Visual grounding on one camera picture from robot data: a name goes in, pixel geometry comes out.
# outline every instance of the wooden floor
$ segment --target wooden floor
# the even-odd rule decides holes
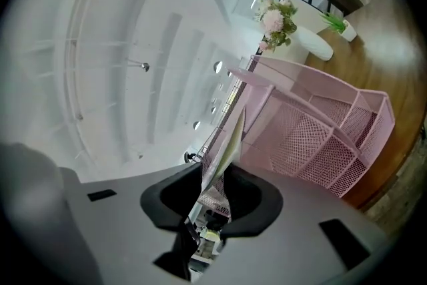
[[[361,0],[369,4],[373,0]],[[416,142],[393,180],[362,211],[388,235],[399,234],[427,188],[427,140]]]
[[[404,0],[373,0],[346,19],[357,38],[348,43],[325,29],[318,35],[334,56],[322,61],[310,53],[305,64],[357,88],[385,91],[390,98],[394,129],[370,169],[343,197],[362,208],[388,185],[420,136],[427,106],[427,59]]]

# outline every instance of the potted plant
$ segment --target potted plant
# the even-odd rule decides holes
[[[345,19],[339,18],[328,12],[321,14],[321,17],[325,19],[325,23],[327,23],[332,30],[337,31],[349,42],[358,35],[352,25]]]
[[[258,11],[256,17],[265,32],[264,38],[260,42],[262,51],[274,51],[282,44],[288,46],[292,38],[324,61],[328,61],[334,54],[330,45],[319,35],[305,27],[295,25],[292,16],[297,9],[291,1],[261,0],[261,7]]]
[[[297,29],[291,19],[297,11],[296,7],[290,1],[284,0],[261,0],[260,3],[256,17],[265,31],[260,49],[274,51],[282,44],[288,46],[291,43],[289,35]]]

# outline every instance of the flower arrangement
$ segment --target flower arrangement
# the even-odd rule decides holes
[[[333,15],[332,13],[325,12],[320,15],[323,19],[325,19],[325,23],[329,25],[329,28],[337,31],[338,33],[343,33],[346,29],[346,24],[344,20]]]
[[[296,31],[296,25],[291,20],[297,11],[291,1],[261,0],[256,18],[261,22],[265,31],[264,38],[260,42],[261,50],[275,50],[276,47],[291,43],[289,34]]]

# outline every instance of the pink flower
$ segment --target pink flower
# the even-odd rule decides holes
[[[258,11],[263,15],[265,12],[267,12],[267,10],[271,6],[271,4],[272,4],[271,0],[261,0],[260,1],[260,7],[258,8]]]
[[[279,32],[283,27],[283,15],[279,10],[269,10],[262,18],[262,23],[267,32]]]
[[[260,41],[260,49],[262,51],[265,51],[267,50],[267,48],[268,48],[268,44],[265,41]]]

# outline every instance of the white ceiling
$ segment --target white ceiling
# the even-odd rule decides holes
[[[213,65],[238,66],[240,44],[215,0],[15,0],[1,30],[3,140],[84,182],[176,165],[211,133],[218,84],[234,82]]]

